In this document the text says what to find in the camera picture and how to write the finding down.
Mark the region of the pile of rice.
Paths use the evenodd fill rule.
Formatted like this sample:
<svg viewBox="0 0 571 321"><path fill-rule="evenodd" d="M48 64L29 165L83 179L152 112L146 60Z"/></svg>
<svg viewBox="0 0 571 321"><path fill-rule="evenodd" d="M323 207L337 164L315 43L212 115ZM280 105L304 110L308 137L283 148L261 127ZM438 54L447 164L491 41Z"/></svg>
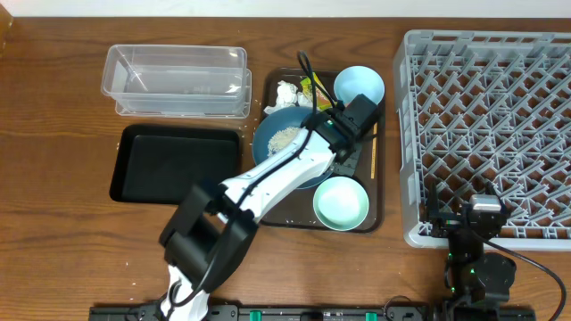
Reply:
<svg viewBox="0 0 571 321"><path fill-rule="evenodd" d="M288 127L277 131L276 134L269 139L267 156L271 157L287 147L297 137L300 130L300 128Z"/></svg>

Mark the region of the dark blue plate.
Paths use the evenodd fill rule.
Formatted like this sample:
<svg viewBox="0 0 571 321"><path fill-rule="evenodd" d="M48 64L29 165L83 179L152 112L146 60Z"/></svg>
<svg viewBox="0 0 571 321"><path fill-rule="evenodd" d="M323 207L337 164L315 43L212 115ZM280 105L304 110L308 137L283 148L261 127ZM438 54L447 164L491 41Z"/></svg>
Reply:
<svg viewBox="0 0 571 321"><path fill-rule="evenodd" d="M270 114L254 134L252 154L255 175L265 176L257 191L290 193L294 189L313 187L331 176L334 154L329 143L302 123L311 117L311 109L288 107ZM283 150L267 156L269 139L277 131L300 128L297 137Z"/></svg>

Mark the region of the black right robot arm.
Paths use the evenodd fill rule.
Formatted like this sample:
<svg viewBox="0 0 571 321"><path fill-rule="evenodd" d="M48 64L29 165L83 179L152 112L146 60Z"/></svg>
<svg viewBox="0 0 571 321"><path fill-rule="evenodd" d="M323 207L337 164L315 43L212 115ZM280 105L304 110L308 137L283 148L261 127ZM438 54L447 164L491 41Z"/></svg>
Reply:
<svg viewBox="0 0 571 321"><path fill-rule="evenodd" d="M474 194L457 212L439 205L435 185L426 199L430 235L448 241L444 270L451 297L434 306L433 320L498 320L500 305L509 300L516 263L499 253L486 252L484 243L498 235L509 212L491 185Z"/></svg>

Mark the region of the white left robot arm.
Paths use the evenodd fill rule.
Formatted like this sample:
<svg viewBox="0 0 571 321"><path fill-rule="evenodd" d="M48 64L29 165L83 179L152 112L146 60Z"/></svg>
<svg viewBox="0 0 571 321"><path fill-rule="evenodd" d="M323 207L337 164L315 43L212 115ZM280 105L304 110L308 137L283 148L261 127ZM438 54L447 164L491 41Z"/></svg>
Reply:
<svg viewBox="0 0 571 321"><path fill-rule="evenodd" d="M210 293L240 266L260 220L300 185L348 159L376 122L375 115L349 109L311 114L287 147L255 168L218 185L194 185L159 237L170 273L163 317L203 319Z"/></svg>

